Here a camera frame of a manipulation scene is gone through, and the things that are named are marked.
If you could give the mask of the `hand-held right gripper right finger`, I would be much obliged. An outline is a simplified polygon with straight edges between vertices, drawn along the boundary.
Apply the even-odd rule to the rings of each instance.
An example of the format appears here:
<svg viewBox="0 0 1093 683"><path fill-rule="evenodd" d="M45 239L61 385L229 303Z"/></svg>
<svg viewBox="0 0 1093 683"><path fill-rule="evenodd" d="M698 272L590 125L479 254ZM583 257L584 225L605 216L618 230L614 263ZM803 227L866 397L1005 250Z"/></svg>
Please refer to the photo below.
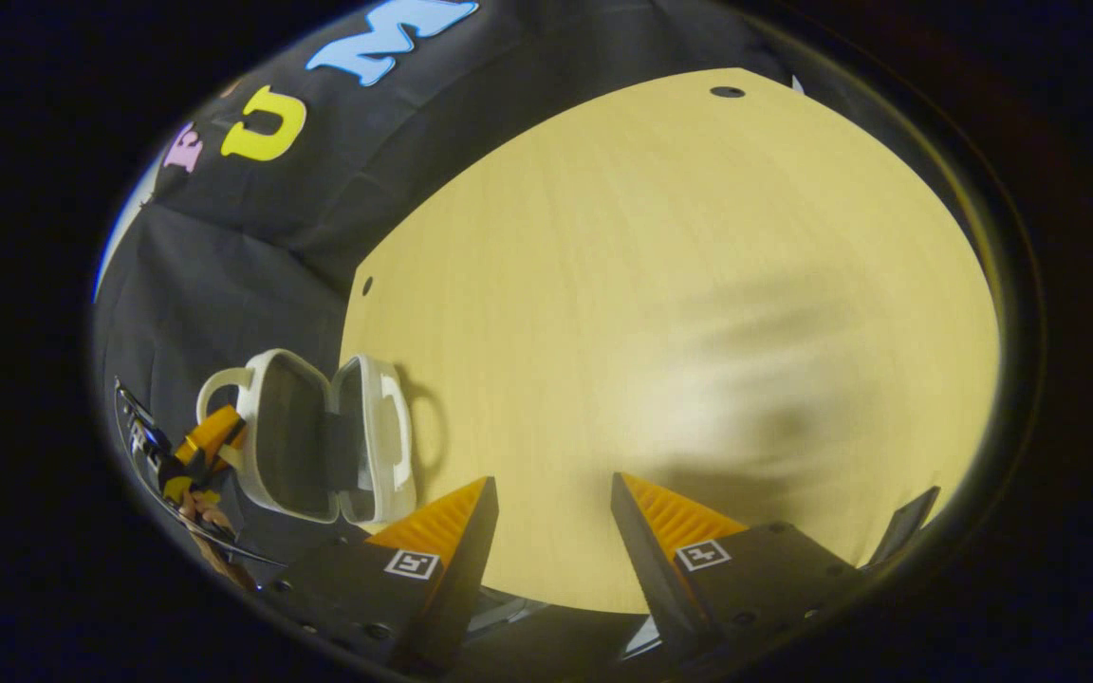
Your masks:
<svg viewBox="0 0 1093 683"><path fill-rule="evenodd" d="M741 525L616 472L611 511L668 653L759 653L861 586L862 573L786 522Z"/></svg>

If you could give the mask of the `black backdrop cloth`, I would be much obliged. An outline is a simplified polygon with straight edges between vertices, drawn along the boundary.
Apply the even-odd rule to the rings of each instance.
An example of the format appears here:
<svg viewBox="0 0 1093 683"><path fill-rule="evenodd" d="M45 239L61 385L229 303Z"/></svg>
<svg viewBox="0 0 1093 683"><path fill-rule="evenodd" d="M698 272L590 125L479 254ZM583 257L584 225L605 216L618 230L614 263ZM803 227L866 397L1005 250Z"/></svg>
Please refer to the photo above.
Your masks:
<svg viewBox="0 0 1093 683"><path fill-rule="evenodd" d="M172 438L270 349L393 364L421 506L500 486L483 581L637 613L610 484L869 561L988 427L999 328L908 161L719 0L378 0L199 105L124 214L91 368ZM381 525L222 509L256 582Z"/></svg>

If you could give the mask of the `white suitcase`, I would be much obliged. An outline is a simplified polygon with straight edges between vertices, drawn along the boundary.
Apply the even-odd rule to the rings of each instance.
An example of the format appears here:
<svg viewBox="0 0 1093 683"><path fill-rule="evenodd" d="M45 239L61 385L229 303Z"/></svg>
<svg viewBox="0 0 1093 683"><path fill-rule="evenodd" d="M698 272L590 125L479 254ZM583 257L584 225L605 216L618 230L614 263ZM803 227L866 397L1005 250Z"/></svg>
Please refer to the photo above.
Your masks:
<svg viewBox="0 0 1093 683"><path fill-rule="evenodd" d="M418 510L411 408L393 364L359 354L327 376L270 349L201 384L198 422L226 386L247 425L238 486L256 506L315 525L392 525Z"/></svg>

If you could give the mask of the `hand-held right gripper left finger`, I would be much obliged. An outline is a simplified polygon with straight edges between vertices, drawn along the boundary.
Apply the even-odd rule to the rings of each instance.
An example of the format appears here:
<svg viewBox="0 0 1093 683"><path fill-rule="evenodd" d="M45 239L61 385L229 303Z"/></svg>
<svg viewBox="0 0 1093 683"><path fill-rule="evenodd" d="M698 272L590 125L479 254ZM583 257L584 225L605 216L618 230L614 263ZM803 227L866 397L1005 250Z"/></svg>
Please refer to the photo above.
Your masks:
<svg viewBox="0 0 1093 683"><path fill-rule="evenodd" d="M498 516L494 476L478 476L355 544L313 549L260 596L343 652L439 674L468 631Z"/></svg>

